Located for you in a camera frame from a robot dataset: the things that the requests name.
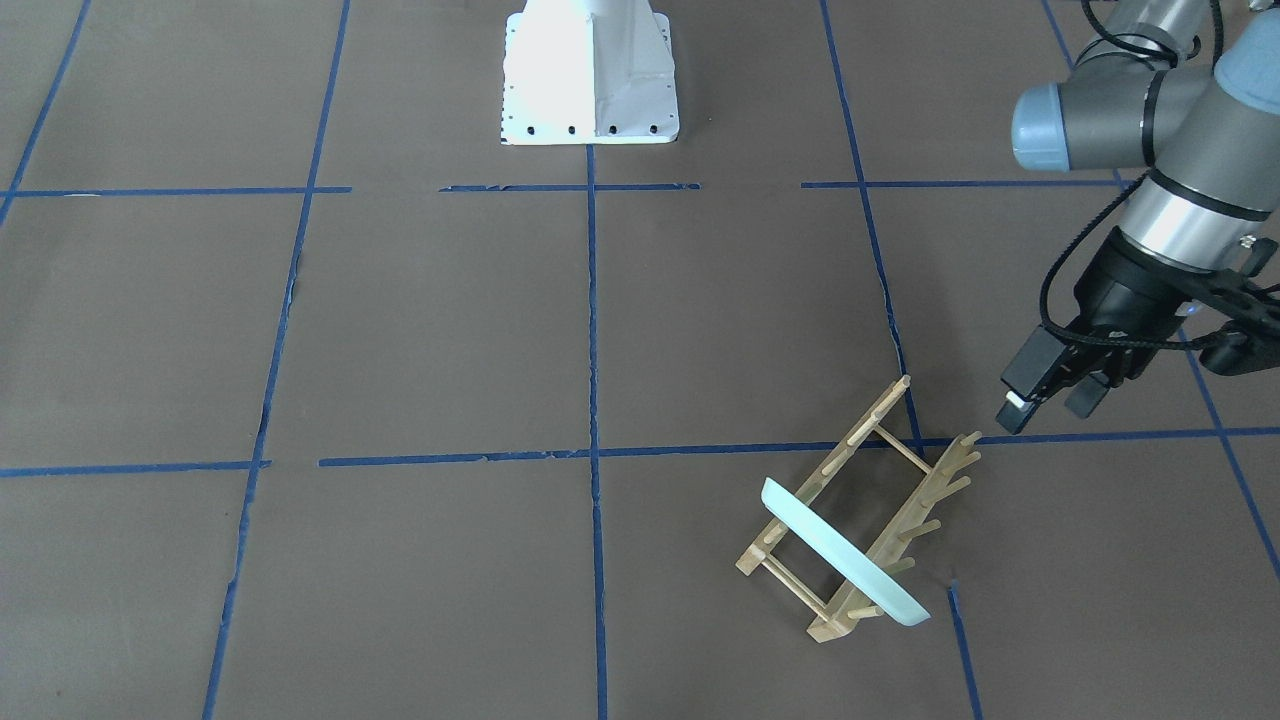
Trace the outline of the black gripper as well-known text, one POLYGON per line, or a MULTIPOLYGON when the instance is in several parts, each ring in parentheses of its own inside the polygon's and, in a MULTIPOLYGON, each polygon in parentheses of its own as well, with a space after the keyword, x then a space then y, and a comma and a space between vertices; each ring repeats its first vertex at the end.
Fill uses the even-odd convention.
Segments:
POLYGON ((1068 324, 1050 316, 1050 288, 1065 258, 1044 278, 1039 292, 1041 323, 1014 355, 1000 379, 1006 395, 996 421, 1010 434, 1023 433, 1039 406, 1073 386, 1065 407, 1089 418, 1111 386, 1134 380, 1164 343, 1181 327, 1178 309, 1190 296, 1156 272, 1180 274, 1157 263, 1119 229, 1112 228, 1073 288, 1078 314, 1068 324))

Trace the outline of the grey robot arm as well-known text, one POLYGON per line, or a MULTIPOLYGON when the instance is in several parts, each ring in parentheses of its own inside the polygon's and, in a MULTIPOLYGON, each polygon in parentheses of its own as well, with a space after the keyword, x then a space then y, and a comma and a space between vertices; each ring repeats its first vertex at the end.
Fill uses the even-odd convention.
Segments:
POLYGON ((1078 314, 1050 315, 1006 366, 998 424, 1020 433, 1062 389, 1089 416, 1162 350, 1196 350, 1219 375, 1277 365, 1277 293, 1254 278, 1277 251, 1260 232, 1277 210, 1277 4, 1239 40, 1192 64, 1216 1, 1120 1, 1069 79, 1030 88, 1012 114, 1012 151, 1032 170, 1140 168, 1075 283, 1078 314))

